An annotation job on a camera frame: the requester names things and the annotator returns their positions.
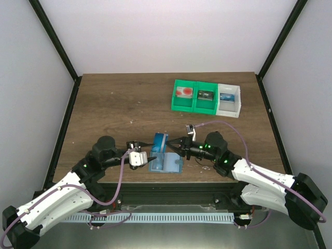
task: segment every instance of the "red circle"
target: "red circle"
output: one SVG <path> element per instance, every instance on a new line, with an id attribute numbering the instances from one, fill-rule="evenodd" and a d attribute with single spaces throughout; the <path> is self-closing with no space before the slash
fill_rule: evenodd
<path id="1" fill-rule="evenodd" d="M 187 87 L 187 88 L 183 89 L 183 93 L 185 95 L 192 95 L 192 88 Z"/>

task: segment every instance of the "black metal frame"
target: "black metal frame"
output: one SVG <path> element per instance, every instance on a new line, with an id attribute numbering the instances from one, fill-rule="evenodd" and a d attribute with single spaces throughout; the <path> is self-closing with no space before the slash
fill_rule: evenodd
<path id="1" fill-rule="evenodd" d="M 264 105 L 266 107 L 267 113 L 268 113 L 268 117 L 271 123 L 271 127 L 272 127 L 272 131 L 276 140 L 276 144 L 278 146 L 278 150 L 281 156 L 281 160 L 283 162 L 284 165 L 284 169 L 285 172 L 287 174 L 292 174 L 292 169 L 291 166 L 289 165 L 289 161 L 286 155 L 286 151 L 285 148 L 283 146 L 282 143 L 282 139 L 280 137 L 279 131 L 278 131 L 278 126 L 276 125 L 274 116 L 273 116 L 273 112 L 268 100 L 268 97 L 266 95 L 265 89 L 264 89 L 264 84 L 263 84 L 263 78 L 266 75 L 269 67 L 271 66 L 274 58 L 276 57 L 276 55 L 278 54 L 280 48 L 282 47 L 284 41 L 286 40 L 289 32 L 291 31 L 294 23 L 296 22 L 297 18 L 299 17 L 301 11 L 303 10 L 304 6 L 306 5 L 308 0 L 298 0 L 297 3 L 295 4 L 292 12 L 290 13 L 284 27 L 282 28 L 277 40 L 275 41 L 266 61 L 264 62 L 260 72 L 258 75 L 256 75 L 257 78 L 257 82 L 259 85 L 259 89 L 264 101 Z M 46 13 L 44 12 L 39 0 L 29 0 L 31 6 L 33 7 L 33 9 L 35 10 L 38 18 L 40 19 L 40 22 L 42 23 L 43 27 L 45 28 L 47 34 L 49 35 L 51 41 L 54 44 L 54 47 L 56 48 L 56 50 L 58 51 L 64 65 L 66 66 L 66 68 L 68 69 L 68 72 L 70 73 L 71 77 L 74 80 L 74 86 L 73 86 L 73 90 L 72 90 L 72 94 L 65 112 L 65 116 L 61 125 L 61 130 L 57 139 L 57 143 L 56 146 L 54 148 L 54 152 L 53 152 L 53 156 L 51 159 L 51 163 L 47 172 L 47 176 L 46 176 L 46 180 L 44 183 L 44 189 L 49 188 L 50 186 L 53 185 L 53 177 L 54 177 L 54 173 L 58 164 L 58 160 L 59 160 L 59 156 L 60 156 L 60 152 L 61 152 L 61 148 L 63 145 L 63 141 L 66 135 L 66 131 L 67 131 L 67 127 L 69 124 L 69 120 L 71 118 L 71 114 L 72 114 L 72 110 L 75 104 L 75 100 L 76 100 L 76 96 L 78 93 L 78 88 L 81 82 L 81 76 L 78 77 L 78 75 L 76 74 L 76 71 L 73 67 L 73 65 L 71 64 L 63 46 L 61 45 L 61 42 L 57 36 L 57 34 L 55 33 Z M 114 185 L 112 184 L 103 184 L 104 188 L 106 190 L 108 190 L 108 192 L 113 192 L 114 190 Z M 135 184 L 135 186 L 132 186 L 132 184 L 123 184 L 123 194 L 126 193 L 127 197 L 131 196 L 131 198 L 126 199 L 126 202 L 129 202 L 132 204 L 134 203 L 138 203 L 138 200 L 140 200 L 139 202 L 143 203 L 144 200 L 146 200 L 146 195 L 140 195 L 137 196 L 136 192 L 134 195 L 130 194 L 133 193 L 132 191 L 134 189 L 136 190 L 142 190 L 143 192 L 145 191 L 145 193 L 148 193 L 154 197 L 152 197 L 152 199 L 150 198 L 149 200 L 146 200 L 146 204 L 153 204 L 153 203 L 160 203 L 160 201 L 162 202 L 162 200 L 158 197 L 160 195 L 163 195 L 163 198 L 167 198 L 167 203 L 170 204 L 193 204 L 193 203 L 200 203 L 200 204 L 209 204 L 209 202 L 212 202 L 213 199 L 215 198 L 215 196 L 220 192 L 220 190 L 222 189 L 223 192 L 227 192 L 230 191 L 229 188 L 233 187 L 232 183 L 219 183 L 219 184 L 215 184 L 215 183 L 190 183 L 190 184 L 175 184 L 175 183 L 163 183 L 163 184 Z M 187 198 L 181 198 L 181 194 L 190 194 L 190 196 L 192 198 L 189 198 L 190 200 L 188 200 Z M 324 244 L 322 235 L 319 231 L 319 228 L 317 227 L 317 229 L 314 230 L 314 234 L 316 237 L 316 241 L 319 245 L 320 249 L 325 249 L 326 246 Z"/>

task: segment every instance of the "card with red circle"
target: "card with red circle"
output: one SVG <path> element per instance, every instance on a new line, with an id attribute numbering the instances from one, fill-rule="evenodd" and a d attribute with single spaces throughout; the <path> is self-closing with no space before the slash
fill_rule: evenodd
<path id="1" fill-rule="evenodd" d="M 176 87 L 176 96 L 180 98 L 192 98 L 193 89 L 191 87 Z"/>

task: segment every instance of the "white perforated rail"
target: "white perforated rail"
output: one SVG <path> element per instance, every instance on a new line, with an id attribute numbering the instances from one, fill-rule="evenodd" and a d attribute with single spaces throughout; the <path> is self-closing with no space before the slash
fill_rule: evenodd
<path id="1" fill-rule="evenodd" d="M 98 217 L 93 222 L 117 223 L 128 217 L 121 213 L 106 217 Z M 91 215 L 85 213 L 74 214 L 64 223 L 86 223 Z M 233 213 L 133 213 L 126 223 L 212 223 L 233 224 Z"/>

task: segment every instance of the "wooden table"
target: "wooden table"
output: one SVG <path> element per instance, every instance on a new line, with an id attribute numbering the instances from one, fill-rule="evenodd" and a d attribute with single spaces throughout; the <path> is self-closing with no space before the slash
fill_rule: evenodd
<path id="1" fill-rule="evenodd" d="M 242 107 L 239 118 L 171 111 L 175 79 L 239 85 Z M 251 162 L 284 173 L 271 125 L 258 88 L 255 74 L 243 73 L 162 73 L 162 74 L 85 74 L 60 154 L 54 181 L 59 181 L 96 143 L 110 135 L 118 148 L 126 141 L 152 143 L 155 132 L 168 133 L 169 139 L 186 136 L 185 125 L 209 120 L 224 120 L 244 136 Z M 229 149 L 244 156 L 238 136 L 226 125 L 212 124 L 197 128 L 197 141 L 204 141 L 211 131 L 220 131 Z M 212 165 L 209 161 L 202 164 Z M 100 182 L 117 182 L 119 168 L 106 171 Z M 185 160 L 182 174 L 151 173 L 148 166 L 132 171 L 125 167 L 124 182 L 229 182 L 212 167 L 204 169 Z"/>

